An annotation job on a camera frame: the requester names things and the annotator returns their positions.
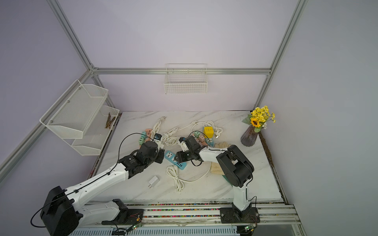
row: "black cable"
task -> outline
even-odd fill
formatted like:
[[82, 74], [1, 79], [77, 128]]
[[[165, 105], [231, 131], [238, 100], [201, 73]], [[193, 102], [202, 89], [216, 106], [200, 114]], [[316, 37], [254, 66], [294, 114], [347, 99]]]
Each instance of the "black cable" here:
[[126, 230], [126, 233], [129, 234], [130, 231], [133, 231], [133, 227], [138, 223], [138, 221], [136, 221], [132, 226], [130, 226], [127, 230]]
[[116, 227], [117, 227], [117, 230], [116, 230], [116, 232], [119, 232], [119, 228], [118, 228], [118, 226], [116, 225], [116, 224], [114, 224]]
[[190, 161], [192, 162], [192, 164], [193, 164], [195, 167], [198, 167], [198, 166], [200, 166], [200, 165], [202, 164], [202, 162], [200, 162], [199, 165], [195, 165], [195, 164], [193, 163], [193, 160], [190, 160]]
[[238, 231], [238, 230], [237, 230], [236, 233], [238, 233], [238, 234], [240, 234], [240, 235], [249, 235], [249, 230], [248, 230], [248, 231], [244, 231], [244, 232], [243, 232], [243, 231]]
[[254, 197], [251, 198], [250, 200], [247, 199], [247, 201], [248, 201], [248, 202], [249, 202], [249, 201], [252, 201], [252, 199], [254, 199], [254, 198], [256, 198], [256, 199], [255, 199], [255, 208], [256, 208], [257, 196], [254, 196]]
[[208, 137], [206, 136], [206, 134], [204, 134], [204, 133], [202, 133], [201, 131], [198, 131], [198, 130], [195, 130], [195, 131], [191, 132], [191, 133], [189, 134], [189, 136], [192, 135], [192, 133], [194, 133], [194, 132], [196, 132], [196, 131], [197, 131], [197, 132], [200, 132], [200, 133], [203, 134], [203, 135], [205, 135], [205, 137], [208, 139]]
[[34, 219], [34, 217], [35, 217], [36, 214], [38, 214], [38, 212], [40, 212], [45, 206], [47, 206], [47, 205], [49, 205], [49, 204], [51, 204], [51, 203], [53, 203], [53, 202], [55, 202], [55, 201], [57, 201], [57, 200], [59, 200], [59, 199], [61, 199], [61, 198], [67, 197], [68, 195], [70, 195], [70, 194], [72, 194], [72, 193], [77, 193], [80, 189], [85, 188], [86, 186], [88, 186], [88, 185], [94, 183], [95, 181], [99, 180], [100, 178], [102, 178], [102, 177], [104, 177], [104, 176], [107, 176], [107, 175], [110, 175], [110, 172], [111, 172], [111, 171], [112, 171], [112, 170], [118, 165], [118, 161], [119, 161], [119, 152], [120, 152], [120, 150], [121, 150], [121, 145], [122, 145], [123, 141], [124, 141], [128, 136], [126, 136], [126, 137], [122, 140], [121, 144], [119, 145], [119, 149], [118, 149], [118, 160], [117, 160], [115, 166], [114, 166], [114, 167], [113, 167], [108, 173], [106, 173], [106, 174], [104, 174], [103, 176], [101, 176], [101, 177], [95, 179], [94, 181], [90, 182], [89, 184], [86, 184], [86, 185], [80, 187], [79, 189], [76, 189], [75, 191], [70, 192], [69, 194], [66, 194], [66, 195], [64, 195], [64, 196], [62, 196], [62, 197], [59, 197], [59, 198], [57, 198], [57, 199], [55, 199], [55, 200], [53, 200], [53, 201], [47, 203], [46, 205], [44, 205], [43, 207], [41, 207], [41, 209], [39, 209], [37, 212], [34, 213], [34, 215], [33, 215], [33, 216], [31, 217], [31, 219], [30, 219], [30, 224], [31, 224], [32, 226], [36, 227], [36, 228], [46, 228], [46, 226], [37, 226], [37, 225], [34, 225], [34, 224], [33, 224], [33, 219]]

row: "white marble surface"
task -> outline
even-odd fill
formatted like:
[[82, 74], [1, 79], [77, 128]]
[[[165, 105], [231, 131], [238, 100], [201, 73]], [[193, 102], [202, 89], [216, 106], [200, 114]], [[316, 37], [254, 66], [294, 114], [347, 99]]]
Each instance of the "white marble surface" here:
[[[141, 133], [147, 128], [152, 128], [157, 120], [166, 116], [162, 122], [159, 133], [168, 132], [171, 128], [185, 127], [192, 121], [212, 120], [216, 126], [223, 128], [223, 133], [215, 143], [228, 142], [235, 144], [253, 164], [255, 171], [254, 179], [248, 185], [248, 198], [257, 196], [258, 201], [282, 201], [281, 194], [277, 187], [273, 173], [270, 169], [260, 138], [257, 137], [255, 145], [245, 147], [240, 142], [240, 137], [248, 126], [242, 123], [248, 111], [159, 111], [159, 112], [123, 112], [117, 125], [114, 136], [110, 141], [109, 148], [97, 173], [109, 168], [117, 161], [118, 148], [121, 141], [127, 135], [135, 132]], [[203, 130], [203, 125], [199, 124], [193, 130]], [[191, 126], [178, 131], [177, 136], [187, 137], [191, 132]], [[121, 146], [120, 158], [129, 155], [133, 150], [139, 149], [138, 140], [140, 135], [134, 134], [128, 137]], [[165, 150], [176, 153], [180, 146], [165, 146]], [[121, 182], [105, 192], [95, 197], [94, 201], [110, 201], [120, 198], [124, 202], [211, 202], [228, 201], [233, 199], [232, 185], [221, 175], [208, 173], [201, 180], [195, 183], [185, 183], [182, 192], [177, 192], [173, 179], [166, 175], [167, 166], [172, 165], [164, 159], [162, 164], [153, 163], [142, 173], [131, 179]], [[204, 162], [201, 166], [195, 167], [190, 162], [184, 170], [179, 170], [181, 179], [195, 180], [202, 176], [209, 168], [210, 162]], [[158, 184], [153, 188], [148, 188], [148, 181], [156, 175], [159, 178]]]

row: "blue power strip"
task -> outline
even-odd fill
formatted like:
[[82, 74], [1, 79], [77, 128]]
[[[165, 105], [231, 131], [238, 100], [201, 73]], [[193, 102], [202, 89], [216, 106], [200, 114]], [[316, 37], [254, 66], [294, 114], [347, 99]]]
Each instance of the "blue power strip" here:
[[180, 170], [183, 170], [186, 167], [186, 162], [183, 163], [178, 163], [177, 161], [174, 160], [175, 154], [171, 151], [167, 151], [164, 155], [164, 158], [169, 160], [172, 164], [175, 164], [180, 168]]
[[205, 139], [206, 143], [210, 146], [210, 147], [214, 147], [214, 141], [212, 140], [212, 138], [209, 138], [209, 139]]

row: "white mesh shelf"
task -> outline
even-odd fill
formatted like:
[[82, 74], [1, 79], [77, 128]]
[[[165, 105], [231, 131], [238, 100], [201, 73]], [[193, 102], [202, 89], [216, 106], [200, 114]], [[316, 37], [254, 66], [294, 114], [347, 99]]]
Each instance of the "white mesh shelf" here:
[[107, 96], [105, 88], [80, 84], [44, 125], [61, 139], [82, 139]]
[[[110, 129], [105, 128], [109, 113], [111, 116], [110, 119], [112, 119], [118, 116], [119, 110], [109, 106], [102, 106], [84, 137], [82, 139], [75, 139], [71, 145], [72, 148], [82, 156], [100, 155], [110, 134]], [[115, 121], [116, 119], [114, 119], [110, 127], [113, 126]]]
[[208, 92], [206, 68], [167, 68], [164, 89], [166, 94], [206, 94]]

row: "purple glass vase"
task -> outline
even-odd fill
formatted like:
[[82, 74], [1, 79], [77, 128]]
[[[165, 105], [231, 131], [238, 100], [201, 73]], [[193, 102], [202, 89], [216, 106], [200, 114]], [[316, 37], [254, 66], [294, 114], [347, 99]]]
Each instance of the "purple glass vase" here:
[[240, 141], [244, 146], [250, 147], [255, 144], [257, 136], [258, 133], [255, 132], [255, 127], [253, 125], [250, 125], [240, 138]]

